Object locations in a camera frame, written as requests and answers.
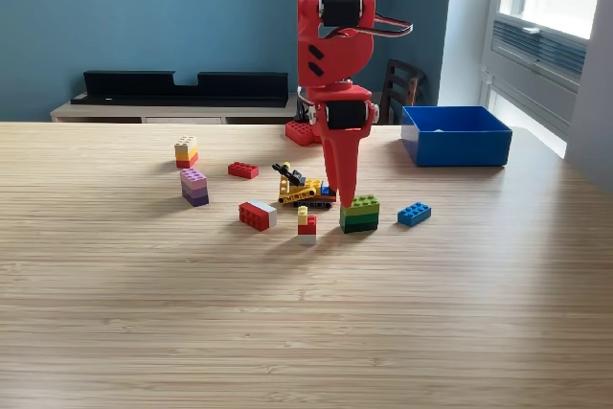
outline chair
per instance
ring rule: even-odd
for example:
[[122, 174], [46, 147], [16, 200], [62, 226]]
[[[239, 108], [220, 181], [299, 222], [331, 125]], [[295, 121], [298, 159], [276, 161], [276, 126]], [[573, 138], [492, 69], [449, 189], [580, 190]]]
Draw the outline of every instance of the chair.
[[402, 107], [416, 105], [425, 74], [406, 62], [390, 59], [387, 63], [383, 94], [379, 103], [379, 125], [400, 125]]

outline blue bin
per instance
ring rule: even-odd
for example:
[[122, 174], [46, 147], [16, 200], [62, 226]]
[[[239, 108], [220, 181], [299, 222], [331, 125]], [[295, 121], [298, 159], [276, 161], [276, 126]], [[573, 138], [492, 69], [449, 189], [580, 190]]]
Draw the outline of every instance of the blue bin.
[[404, 107], [402, 142], [420, 167], [502, 167], [513, 132], [482, 106]]

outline tv stand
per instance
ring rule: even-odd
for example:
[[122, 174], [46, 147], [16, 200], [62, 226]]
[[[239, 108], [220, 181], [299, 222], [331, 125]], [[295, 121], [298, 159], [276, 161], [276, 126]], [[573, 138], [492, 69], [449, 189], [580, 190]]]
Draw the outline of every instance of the tv stand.
[[184, 107], [80, 105], [67, 102], [51, 112], [55, 123], [190, 125], [284, 125], [296, 114], [296, 94], [285, 107]]

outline robotic arm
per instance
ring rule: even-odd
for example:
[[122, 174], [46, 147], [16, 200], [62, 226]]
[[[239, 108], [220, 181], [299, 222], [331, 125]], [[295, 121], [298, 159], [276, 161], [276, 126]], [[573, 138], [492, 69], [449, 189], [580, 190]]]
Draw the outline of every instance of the robotic arm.
[[[376, 29], [377, 22], [400, 29]], [[410, 23], [377, 14], [375, 0], [298, 0], [298, 95], [321, 136], [329, 186], [345, 207], [355, 195], [359, 142], [378, 121], [372, 93], [353, 85], [349, 76], [370, 60], [374, 35], [412, 31]]]

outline green lego brick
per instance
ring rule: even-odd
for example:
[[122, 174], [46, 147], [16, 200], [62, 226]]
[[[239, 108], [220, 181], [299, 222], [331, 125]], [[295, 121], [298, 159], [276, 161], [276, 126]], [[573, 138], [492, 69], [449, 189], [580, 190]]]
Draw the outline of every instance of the green lego brick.
[[341, 225], [343, 233], [355, 234], [357, 232], [370, 232], [378, 228], [377, 222], [367, 222], [365, 224]]
[[379, 222], [379, 213], [361, 216], [346, 216], [341, 210], [341, 225], [366, 224], [367, 222]]
[[363, 216], [378, 213], [379, 208], [379, 202], [374, 195], [363, 195], [354, 198], [350, 208], [341, 207], [341, 211], [345, 212], [345, 216]]

